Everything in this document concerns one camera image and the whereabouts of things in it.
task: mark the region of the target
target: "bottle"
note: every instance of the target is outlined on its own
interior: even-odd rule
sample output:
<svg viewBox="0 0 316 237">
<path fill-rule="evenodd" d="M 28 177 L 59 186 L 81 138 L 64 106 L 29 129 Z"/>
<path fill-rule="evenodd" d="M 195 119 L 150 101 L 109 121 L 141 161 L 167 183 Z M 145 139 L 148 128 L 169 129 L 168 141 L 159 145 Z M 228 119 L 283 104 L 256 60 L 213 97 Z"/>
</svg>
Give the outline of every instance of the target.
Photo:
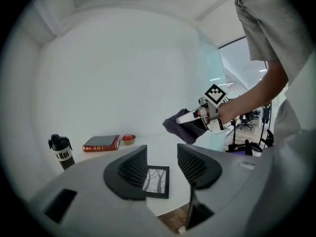
<svg viewBox="0 0 316 237">
<path fill-rule="evenodd" d="M 58 134 L 53 134 L 50 140 L 48 140 L 48 144 L 49 148 L 55 151 L 56 157 L 64 170 L 75 164 L 71 153 L 72 147 L 67 137 L 60 137 Z"/>
</svg>

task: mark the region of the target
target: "small wooden bowl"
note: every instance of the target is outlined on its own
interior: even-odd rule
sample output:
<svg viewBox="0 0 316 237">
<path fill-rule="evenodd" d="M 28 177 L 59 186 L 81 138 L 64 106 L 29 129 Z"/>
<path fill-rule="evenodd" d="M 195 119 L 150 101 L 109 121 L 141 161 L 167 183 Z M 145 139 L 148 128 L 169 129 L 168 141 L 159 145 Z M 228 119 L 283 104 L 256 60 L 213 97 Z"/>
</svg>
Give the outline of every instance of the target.
<svg viewBox="0 0 316 237">
<path fill-rule="evenodd" d="M 124 142 L 125 145 L 132 145 L 132 144 L 134 144 L 134 142 L 135 142 L 135 138 L 136 138 L 135 135 L 133 135 L 133 138 L 132 138 L 132 139 L 129 139 L 129 140 L 124 140 L 124 137 L 123 137 L 123 138 L 122 138 L 122 141 Z"/>
</svg>

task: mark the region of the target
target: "book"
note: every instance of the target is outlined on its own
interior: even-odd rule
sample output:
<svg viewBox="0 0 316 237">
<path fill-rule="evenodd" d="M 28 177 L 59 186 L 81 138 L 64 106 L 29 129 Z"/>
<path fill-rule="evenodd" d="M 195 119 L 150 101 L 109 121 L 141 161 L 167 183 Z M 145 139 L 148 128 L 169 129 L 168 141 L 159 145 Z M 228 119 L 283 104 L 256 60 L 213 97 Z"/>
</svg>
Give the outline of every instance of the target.
<svg viewBox="0 0 316 237">
<path fill-rule="evenodd" d="M 82 146 L 82 149 L 86 153 L 113 151 L 119 149 L 119 143 L 119 135 L 93 136 Z"/>
</svg>

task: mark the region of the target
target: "forearm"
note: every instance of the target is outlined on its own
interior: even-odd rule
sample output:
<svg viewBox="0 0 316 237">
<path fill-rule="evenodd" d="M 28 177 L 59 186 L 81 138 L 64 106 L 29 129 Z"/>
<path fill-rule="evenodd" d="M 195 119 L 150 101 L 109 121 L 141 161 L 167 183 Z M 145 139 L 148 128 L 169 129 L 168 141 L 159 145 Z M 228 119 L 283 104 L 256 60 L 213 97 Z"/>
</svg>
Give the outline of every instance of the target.
<svg viewBox="0 0 316 237">
<path fill-rule="evenodd" d="M 286 73 L 279 61 L 269 62 L 269 69 L 262 80 L 245 94 L 223 103 L 219 107 L 219 117 L 223 123 L 248 113 L 273 100 L 288 82 Z"/>
</svg>

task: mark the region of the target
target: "picture frame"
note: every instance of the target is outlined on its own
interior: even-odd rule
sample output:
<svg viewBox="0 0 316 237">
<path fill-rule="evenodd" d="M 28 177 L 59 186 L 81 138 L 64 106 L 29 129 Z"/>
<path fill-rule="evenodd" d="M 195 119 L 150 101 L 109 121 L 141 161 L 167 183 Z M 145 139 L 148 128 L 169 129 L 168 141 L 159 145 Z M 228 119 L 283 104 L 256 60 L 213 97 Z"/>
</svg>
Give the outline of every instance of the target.
<svg viewBox="0 0 316 237">
<path fill-rule="evenodd" d="M 148 165 L 143 191 L 149 198 L 169 198 L 169 167 Z"/>
</svg>

